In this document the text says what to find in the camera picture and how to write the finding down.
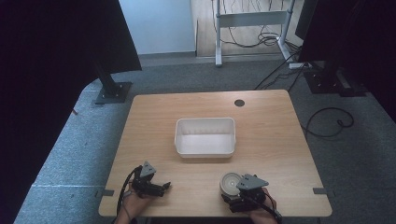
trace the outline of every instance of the black metal bracket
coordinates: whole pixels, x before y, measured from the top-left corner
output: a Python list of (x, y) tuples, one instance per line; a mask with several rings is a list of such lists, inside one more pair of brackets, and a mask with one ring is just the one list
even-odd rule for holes
[(105, 85), (100, 90), (95, 103), (97, 105), (104, 104), (122, 104), (125, 103), (125, 99), (128, 95), (129, 89), (131, 89), (133, 83), (132, 82), (115, 82), (114, 85), (117, 87), (116, 93), (109, 93)]
[(328, 76), (321, 72), (306, 72), (304, 77), (309, 89), (314, 94), (338, 93), (340, 96), (352, 97), (365, 96), (367, 92), (364, 86), (346, 76), (346, 73), (342, 70), (336, 71), (333, 79), (328, 79)]

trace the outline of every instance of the gray carpet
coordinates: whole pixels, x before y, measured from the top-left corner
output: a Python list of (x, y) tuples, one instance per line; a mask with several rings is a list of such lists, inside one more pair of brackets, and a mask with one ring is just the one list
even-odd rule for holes
[[(102, 84), (95, 80), (81, 93), (77, 115), (71, 114), (19, 212), (16, 223), (110, 223), (112, 217), (98, 214), (122, 129), (134, 96), (138, 94), (250, 91), (281, 64), (280, 60), (190, 63), (144, 66), (143, 71), (113, 75), (116, 81), (132, 81), (126, 103), (95, 105)], [(272, 78), (290, 70), (283, 66)], [(296, 74), (279, 79), (268, 89), (288, 90)], [(336, 94), (311, 94), (303, 76), (290, 97), (303, 125), (324, 107), (345, 109), (354, 125), (331, 138), (308, 135), (307, 142), (324, 187), (330, 192), (332, 215), (320, 223), (395, 223), (396, 124), (377, 100), (343, 98)], [(313, 118), (315, 133), (339, 130), (350, 117), (335, 110)], [(244, 219), (236, 220), (245, 223)], [(140, 219), (141, 223), (222, 223), (221, 219)], [(317, 223), (315, 217), (286, 217), (284, 223)]]

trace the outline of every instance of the black curtain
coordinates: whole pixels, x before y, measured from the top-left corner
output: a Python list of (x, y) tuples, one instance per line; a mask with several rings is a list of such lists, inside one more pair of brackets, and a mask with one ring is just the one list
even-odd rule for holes
[(18, 214), (81, 93), (140, 70), (118, 0), (0, 1), (0, 222)]

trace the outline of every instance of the white container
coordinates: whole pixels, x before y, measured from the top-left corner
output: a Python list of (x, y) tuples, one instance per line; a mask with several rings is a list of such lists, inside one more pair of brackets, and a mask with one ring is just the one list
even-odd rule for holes
[(182, 158), (229, 158), (235, 149), (231, 118), (180, 119), (175, 146)]

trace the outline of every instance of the wooden table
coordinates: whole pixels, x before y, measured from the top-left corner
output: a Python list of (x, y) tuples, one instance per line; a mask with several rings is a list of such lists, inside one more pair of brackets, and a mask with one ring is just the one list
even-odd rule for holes
[[(236, 100), (245, 105), (236, 106)], [(176, 151), (178, 119), (233, 118), (236, 145), (229, 159), (183, 159)], [(251, 174), (267, 186), (284, 217), (326, 217), (332, 208), (289, 94), (286, 91), (224, 91), (138, 95), (120, 140), (99, 213), (115, 216), (126, 176), (148, 161), (154, 184), (171, 188), (142, 214), (145, 217), (237, 217), (220, 197), (224, 174)]]

